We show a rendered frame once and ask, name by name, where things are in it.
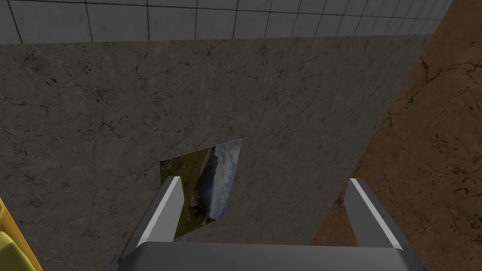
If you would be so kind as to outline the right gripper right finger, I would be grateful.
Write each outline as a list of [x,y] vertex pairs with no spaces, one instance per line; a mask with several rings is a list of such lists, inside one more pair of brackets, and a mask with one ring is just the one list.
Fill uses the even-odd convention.
[[348,180],[344,206],[358,246],[403,250],[403,234],[364,180]]

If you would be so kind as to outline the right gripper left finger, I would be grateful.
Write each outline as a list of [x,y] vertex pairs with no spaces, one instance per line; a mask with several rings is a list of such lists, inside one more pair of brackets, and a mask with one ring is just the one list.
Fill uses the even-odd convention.
[[167,177],[127,241],[121,258],[145,242],[172,242],[184,200],[181,177]]

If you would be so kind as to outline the landscape picture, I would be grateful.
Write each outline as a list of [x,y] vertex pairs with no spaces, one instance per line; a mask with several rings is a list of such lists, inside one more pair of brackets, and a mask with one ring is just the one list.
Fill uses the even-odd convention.
[[180,238],[226,216],[241,139],[160,162],[160,178],[179,176],[184,204],[174,237]]

